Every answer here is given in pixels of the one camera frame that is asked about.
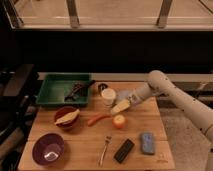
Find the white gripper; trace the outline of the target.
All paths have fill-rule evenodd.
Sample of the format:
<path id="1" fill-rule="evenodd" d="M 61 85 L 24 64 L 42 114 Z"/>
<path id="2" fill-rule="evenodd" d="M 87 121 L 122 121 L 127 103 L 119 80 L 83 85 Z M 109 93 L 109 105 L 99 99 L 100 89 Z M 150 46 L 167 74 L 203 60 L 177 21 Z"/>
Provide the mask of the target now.
<path id="1" fill-rule="evenodd" d="M 120 90 L 117 92 L 116 105 L 111 109 L 110 113 L 116 115 L 136 103 L 137 97 L 134 90 Z"/>

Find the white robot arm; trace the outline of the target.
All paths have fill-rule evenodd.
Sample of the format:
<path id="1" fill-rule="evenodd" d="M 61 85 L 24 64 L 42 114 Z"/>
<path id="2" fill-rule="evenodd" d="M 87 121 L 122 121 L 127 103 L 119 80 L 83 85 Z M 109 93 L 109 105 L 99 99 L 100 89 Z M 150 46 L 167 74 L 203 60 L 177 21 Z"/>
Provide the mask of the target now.
<path id="1" fill-rule="evenodd" d="M 175 86 L 163 72 L 151 71 L 148 74 L 147 81 L 133 89 L 111 109 L 110 113 L 116 115 L 150 97 L 161 94 L 166 95 L 182 110 L 187 118 L 211 142 L 205 171 L 213 171 L 213 109 Z"/>

